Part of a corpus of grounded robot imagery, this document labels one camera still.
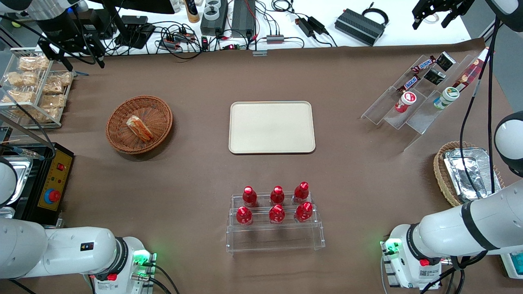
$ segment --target chocolate bar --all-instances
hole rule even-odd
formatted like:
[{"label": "chocolate bar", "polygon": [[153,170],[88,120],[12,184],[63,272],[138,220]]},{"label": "chocolate bar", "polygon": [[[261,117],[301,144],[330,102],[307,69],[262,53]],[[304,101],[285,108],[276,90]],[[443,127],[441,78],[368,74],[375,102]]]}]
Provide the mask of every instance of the chocolate bar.
[{"label": "chocolate bar", "polygon": [[434,85],[438,85],[439,83],[443,82],[443,80],[446,77],[446,74],[435,69],[430,69],[424,76],[424,78],[426,78],[429,82],[433,83]]},{"label": "chocolate bar", "polygon": [[449,70],[449,68],[451,68],[455,63],[456,60],[450,57],[450,55],[445,51],[443,51],[443,53],[438,57],[438,60],[436,60],[436,64],[444,71]]},{"label": "chocolate bar", "polygon": [[431,55],[429,60],[423,62],[422,64],[420,64],[418,66],[411,68],[411,70],[415,73],[419,73],[420,71],[426,69],[427,66],[429,66],[435,62],[436,62],[436,58],[434,58],[434,56]]},{"label": "chocolate bar", "polygon": [[414,77],[412,79],[410,79],[408,82],[405,83],[405,85],[401,86],[400,88],[398,88],[396,91],[400,92],[400,93],[404,93],[406,92],[408,89],[410,89],[412,86],[414,86],[414,84],[416,84],[417,82],[419,82],[420,78],[419,76],[417,75],[414,75]]}]

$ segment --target clear acrylic shelf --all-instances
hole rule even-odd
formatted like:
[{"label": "clear acrylic shelf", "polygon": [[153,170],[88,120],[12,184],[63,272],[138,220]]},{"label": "clear acrylic shelf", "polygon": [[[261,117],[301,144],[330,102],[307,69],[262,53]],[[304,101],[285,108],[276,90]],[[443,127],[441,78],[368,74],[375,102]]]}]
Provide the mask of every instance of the clear acrylic shelf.
[{"label": "clear acrylic shelf", "polygon": [[[417,66],[428,59],[428,56],[422,55],[361,116],[362,118],[365,117],[369,119],[375,125],[378,125],[382,121],[386,121],[396,130],[399,130],[404,125],[414,129],[417,132],[417,136],[408,144],[405,149],[417,141],[417,139],[419,139],[421,135],[425,133],[425,131],[443,111],[434,107],[434,99],[436,99],[441,94],[441,92],[445,90],[445,88],[454,84],[454,82],[459,78],[459,75],[472,63],[473,60],[475,60],[475,57],[467,55],[461,62],[456,62],[456,64],[454,64],[446,72],[437,64],[433,64],[422,70],[417,74],[421,80],[417,82],[414,87],[409,89],[410,92],[416,94],[416,102],[409,106],[405,112],[397,112],[394,108],[394,105],[401,98],[401,93],[398,92],[397,89],[403,86],[414,76],[414,72],[411,70],[411,67]],[[424,78],[425,74],[432,68],[447,75],[445,80],[439,83],[439,85],[435,85]],[[474,80],[474,82],[469,85],[469,87],[475,86],[474,83],[476,82],[477,81]]]},{"label": "clear acrylic shelf", "polygon": [[[250,208],[253,213],[253,224],[240,225],[236,213],[243,206],[242,194],[231,197],[231,208],[227,221],[227,252],[256,252],[307,249],[325,247],[323,224],[317,206],[313,205],[312,217],[305,222],[296,222],[294,212],[297,205],[292,204],[292,191],[284,191],[283,209],[285,219],[281,224],[269,222],[270,193],[258,193],[258,207]],[[312,194],[307,201],[314,203]]]}]

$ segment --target red bottle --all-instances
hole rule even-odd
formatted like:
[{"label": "red bottle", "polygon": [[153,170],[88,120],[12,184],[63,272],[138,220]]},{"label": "red bottle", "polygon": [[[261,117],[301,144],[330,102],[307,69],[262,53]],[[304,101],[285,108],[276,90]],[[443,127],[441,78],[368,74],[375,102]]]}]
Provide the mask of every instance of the red bottle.
[{"label": "red bottle", "polygon": [[236,220],[241,225],[251,225],[253,224],[253,213],[246,207],[242,206],[238,208],[236,213]]},{"label": "red bottle", "polygon": [[274,190],[270,193],[270,205],[274,206],[276,204],[283,204],[285,195],[283,194],[283,188],[280,186],[274,187]]},{"label": "red bottle", "polygon": [[285,218],[285,211],[281,205],[274,205],[269,210],[269,221],[270,223],[282,223]]},{"label": "red bottle", "polygon": [[294,220],[296,222],[305,222],[311,216],[312,216],[312,203],[305,202],[304,204],[300,204],[300,206],[298,206],[298,208],[296,208],[296,212],[294,213]]},{"label": "red bottle", "polygon": [[292,195],[292,203],[294,205],[302,204],[309,196],[309,183],[301,182],[301,184],[294,189],[294,195]]},{"label": "red bottle", "polygon": [[247,186],[243,189],[243,203],[246,207],[258,207],[258,195],[254,192],[251,186]]}]

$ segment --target wicker basket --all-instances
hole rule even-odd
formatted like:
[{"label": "wicker basket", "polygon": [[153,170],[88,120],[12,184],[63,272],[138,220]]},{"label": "wicker basket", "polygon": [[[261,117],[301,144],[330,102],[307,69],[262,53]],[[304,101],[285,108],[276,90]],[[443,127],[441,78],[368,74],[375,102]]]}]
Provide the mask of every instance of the wicker basket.
[{"label": "wicker basket", "polygon": [[[463,142],[464,148],[472,148],[475,147],[474,144],[469,144],[466,142]],[[453,141],[449,142],[445,145],[443,145],[438,153],[436,153],[436,156],[434,156],[434,174],[436,175],[436,180],[438,181],[439,188],[443,195],[445,196],[446,200],[452,205],[452,206],[459,206],[463,203],[458,198],[458,195],[456,194],[456,191],[454,191],[454,185],[452,184],[452,180],[450,179],[450,175],[447,171],[447,167],[445,166],[445,162],[443,161],[443,153],[447,150],[456,149],[459,148],[459,142]],[[499,171],[494,165],[494,173],[496,174],[499,185],[501,188],[505,188],[505,184],[503,183],[503,180],[501,179],[499,175]]]},{"label": "wicker basket", "polygon": [[[153,139],[143,142],[126,125],[127,120],[135,115],[153,133]],[[109,117],[105,136],[111,146],[126,154],[140,154],[160,145],[173,125],[173,113],[169,105],[154,96],[138,96],[118,106]]]}]

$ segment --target beige tray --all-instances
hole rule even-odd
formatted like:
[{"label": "beige tray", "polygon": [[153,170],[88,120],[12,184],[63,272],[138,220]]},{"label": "beige tray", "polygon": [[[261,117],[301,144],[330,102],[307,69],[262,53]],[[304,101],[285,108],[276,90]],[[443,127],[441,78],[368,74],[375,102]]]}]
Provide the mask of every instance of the beige tray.
[{"label": "beige tray", "polygon": [[234,154],[309,153],[316,148],[307,101],[235,102],[229,150]]}]

